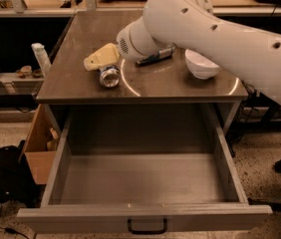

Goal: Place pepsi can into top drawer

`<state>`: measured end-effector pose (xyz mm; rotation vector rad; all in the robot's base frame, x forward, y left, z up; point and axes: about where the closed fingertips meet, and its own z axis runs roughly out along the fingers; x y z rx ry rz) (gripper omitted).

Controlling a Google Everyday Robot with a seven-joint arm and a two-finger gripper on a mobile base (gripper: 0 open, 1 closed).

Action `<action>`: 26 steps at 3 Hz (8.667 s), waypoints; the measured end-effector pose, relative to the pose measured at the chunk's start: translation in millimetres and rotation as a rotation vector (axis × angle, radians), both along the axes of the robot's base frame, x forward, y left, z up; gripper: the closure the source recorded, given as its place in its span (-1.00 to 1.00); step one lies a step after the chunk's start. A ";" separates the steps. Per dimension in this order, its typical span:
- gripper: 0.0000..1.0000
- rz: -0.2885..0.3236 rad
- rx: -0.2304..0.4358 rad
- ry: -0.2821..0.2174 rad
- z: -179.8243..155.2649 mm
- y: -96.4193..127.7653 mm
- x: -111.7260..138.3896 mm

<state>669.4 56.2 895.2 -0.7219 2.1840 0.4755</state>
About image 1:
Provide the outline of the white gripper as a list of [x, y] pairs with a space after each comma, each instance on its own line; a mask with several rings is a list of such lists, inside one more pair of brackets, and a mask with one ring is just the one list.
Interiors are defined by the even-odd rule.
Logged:
[[171, 45], [155, 40], [147, 30], [143, 18], [138, 18], [117, 34], [117, 45], [109, 43], [85, 58], [84, 67], [87, 71], [95, 71], [115, 64], [120, 55], [125, 60], [136, 63], [168, 47]]

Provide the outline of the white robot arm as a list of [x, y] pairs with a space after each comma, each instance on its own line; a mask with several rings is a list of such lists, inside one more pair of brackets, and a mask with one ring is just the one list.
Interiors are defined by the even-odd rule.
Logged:
[[219, 19], [210, 0], [147, 0], [142, 16], [84, 66], [138, 62], [168, 46], [202, 55], [281, 106], [281, 35]]

